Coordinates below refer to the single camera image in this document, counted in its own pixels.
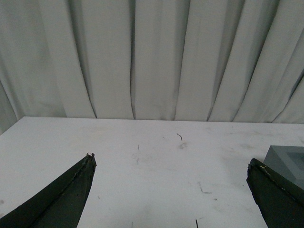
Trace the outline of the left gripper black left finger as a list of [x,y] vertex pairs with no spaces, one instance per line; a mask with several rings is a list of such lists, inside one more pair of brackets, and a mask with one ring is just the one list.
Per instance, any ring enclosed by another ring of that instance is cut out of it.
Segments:
[[2,228],[76,228],[96,168],[95,155],[83,159],[0,220]]

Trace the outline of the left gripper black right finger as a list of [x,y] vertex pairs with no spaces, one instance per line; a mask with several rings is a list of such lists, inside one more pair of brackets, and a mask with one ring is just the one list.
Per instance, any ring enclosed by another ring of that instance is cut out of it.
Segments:
[[304,226],[304,190],[253,158],[247,184],[269,228]]

